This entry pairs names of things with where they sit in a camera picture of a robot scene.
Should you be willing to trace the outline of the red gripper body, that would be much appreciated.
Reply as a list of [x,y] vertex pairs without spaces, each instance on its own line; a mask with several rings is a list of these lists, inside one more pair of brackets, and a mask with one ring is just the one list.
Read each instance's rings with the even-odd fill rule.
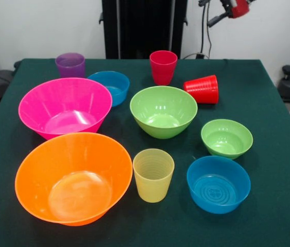
[[236,19],[249,12],[249,2],[247,0],[230,0],[229,18]]

